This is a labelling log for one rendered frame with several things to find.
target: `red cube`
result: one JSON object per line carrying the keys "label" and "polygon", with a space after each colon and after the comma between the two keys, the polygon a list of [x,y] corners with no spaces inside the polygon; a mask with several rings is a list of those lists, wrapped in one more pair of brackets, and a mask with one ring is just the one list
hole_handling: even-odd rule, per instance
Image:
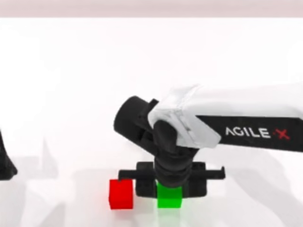
{"label": "red cube", "polygon": [[109,205],[112,210],[134,207],[133,181],[131,179],[109,180]]}

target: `red x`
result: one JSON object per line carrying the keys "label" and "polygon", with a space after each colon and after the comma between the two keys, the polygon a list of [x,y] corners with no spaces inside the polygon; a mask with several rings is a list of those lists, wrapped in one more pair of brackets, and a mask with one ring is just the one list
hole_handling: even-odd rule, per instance
{"label": "red x", "polygon": [[279,133],[279,139],[282,139],[282,138],[285,138],[287,140],[290,139],[290,137],[286,135],[286,133],[287,133],[286,129],[284,129],[283,131],[280,131],[279,129],[276,129],[276,132]]}

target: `green cube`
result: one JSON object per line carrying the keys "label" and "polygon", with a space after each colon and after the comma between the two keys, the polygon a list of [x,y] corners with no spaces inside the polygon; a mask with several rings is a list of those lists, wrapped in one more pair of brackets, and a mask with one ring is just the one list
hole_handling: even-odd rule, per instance
{"label": "green cube", "polygon": [[182,197],[182,187],[168,188],[157,184],[158,208],[180,208]]}

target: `block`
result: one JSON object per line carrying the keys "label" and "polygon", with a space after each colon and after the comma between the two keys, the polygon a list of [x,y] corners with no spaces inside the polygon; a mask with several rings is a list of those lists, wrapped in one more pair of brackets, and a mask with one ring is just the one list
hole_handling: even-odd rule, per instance
{"label": "block", "polygon": [[134,207],[134,189],[131,179],[109,180],[109,206],[111,210],[129,210]]}
{"label": "block", "polygon": [[168,188],[157,183],[158,208],[181,208],[182,187]]}

